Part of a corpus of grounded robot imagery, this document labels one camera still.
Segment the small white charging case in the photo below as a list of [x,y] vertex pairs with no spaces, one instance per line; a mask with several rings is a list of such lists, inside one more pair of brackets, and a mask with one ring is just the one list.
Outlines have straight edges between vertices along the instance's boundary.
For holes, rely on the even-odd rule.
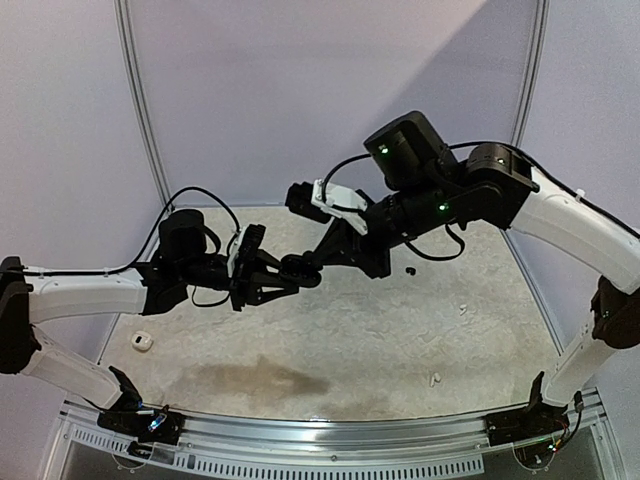
[[138,352],[149,351],[153,343],[152,336],[144,331],[135,332],[131,338],[131,345]]

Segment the black oval charging case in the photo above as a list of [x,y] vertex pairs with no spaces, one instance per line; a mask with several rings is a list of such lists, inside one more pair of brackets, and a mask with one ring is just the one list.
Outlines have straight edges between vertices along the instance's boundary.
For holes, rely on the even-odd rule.
[[280,261],[279,276],[300,288],[316,288],[322,280],[320,270],[300,255],[286,255]]

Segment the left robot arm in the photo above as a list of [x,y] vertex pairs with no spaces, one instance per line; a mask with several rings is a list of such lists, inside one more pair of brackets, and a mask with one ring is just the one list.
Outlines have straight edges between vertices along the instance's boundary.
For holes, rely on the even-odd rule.
[[188,298],[191,286],[226,291],[234,310],[295,294],[315,274],[300,272],[292,257],[261,249],[262,225],[243,228],[228,254],[201,212],[179,210],[159,225],[159,245],[148,262],[121,273],[35,272],[19,257],[1,266],[1,371],[45,380],[74,393],[100,412],[98,425],[141,443],[177,444],[185,417],[164,406],[144,405],[133,382],[115,367],[100,367],[57,344],[38,324],[98,314],[158,315]]

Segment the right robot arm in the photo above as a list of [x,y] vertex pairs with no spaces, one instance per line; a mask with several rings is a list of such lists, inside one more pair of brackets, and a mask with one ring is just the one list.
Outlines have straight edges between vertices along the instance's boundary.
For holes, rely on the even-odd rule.
[[354,266],[372,278],[390,272],[393,248],[437,228],[449,233],[480,221],[531,238],[599,276],[591,318],[556,362],[533,380],[522,407],[490,414],[491,445],[573,433],[568,414],[581,407],[586,382],[616,353],[639,344],[639,234],[554,178],[521,149],[472,141],[458,159],[424,114],[404,114],[370,135],[364,155],[389,194],[314,181],[311,202],[331,227],[314,251],[318,265]]

